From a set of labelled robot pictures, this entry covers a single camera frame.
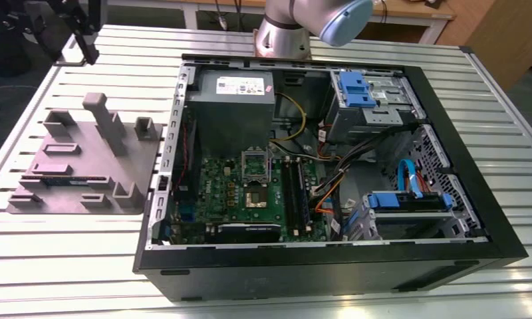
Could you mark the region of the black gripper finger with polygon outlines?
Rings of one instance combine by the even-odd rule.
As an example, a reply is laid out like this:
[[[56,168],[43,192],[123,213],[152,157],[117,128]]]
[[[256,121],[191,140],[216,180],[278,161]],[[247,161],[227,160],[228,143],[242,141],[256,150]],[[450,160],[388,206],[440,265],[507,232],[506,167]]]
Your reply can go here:
[[[73,36],[83,53],[81,65],[84,64],[93,65],[99,58],[99,50],[96,49],[95,46],[95,41],[99,36],[99,33],[92,33],[91,35],[83,35],[80,33],[75,33]]]

